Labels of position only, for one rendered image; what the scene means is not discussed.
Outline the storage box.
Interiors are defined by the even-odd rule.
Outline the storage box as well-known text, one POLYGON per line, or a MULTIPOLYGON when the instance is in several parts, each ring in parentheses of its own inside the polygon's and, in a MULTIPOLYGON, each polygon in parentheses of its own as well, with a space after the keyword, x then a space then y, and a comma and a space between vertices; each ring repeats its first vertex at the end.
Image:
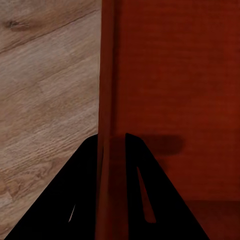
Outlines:
POLYGON ((240 240, 240 0, 102 0, 95 240, 129 240, 127 133, 210 240, 240 240))

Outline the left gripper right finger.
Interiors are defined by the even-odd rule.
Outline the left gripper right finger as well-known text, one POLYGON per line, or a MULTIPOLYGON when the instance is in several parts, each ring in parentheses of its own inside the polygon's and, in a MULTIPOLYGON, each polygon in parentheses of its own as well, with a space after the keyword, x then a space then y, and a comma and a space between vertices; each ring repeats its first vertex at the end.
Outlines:
POLYGON ((125 135, 129 240, 210 240, 145 142, 125 135), (145 220, 139 168, 156 223, 145 220))

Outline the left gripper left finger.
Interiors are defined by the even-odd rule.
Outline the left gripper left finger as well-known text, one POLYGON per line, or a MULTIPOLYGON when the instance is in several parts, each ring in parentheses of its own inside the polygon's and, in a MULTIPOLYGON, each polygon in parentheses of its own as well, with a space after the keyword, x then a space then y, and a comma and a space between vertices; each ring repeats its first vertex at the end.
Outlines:
POLYGON ((4 240, 95 240, 98 134, 88 137, 4 240))

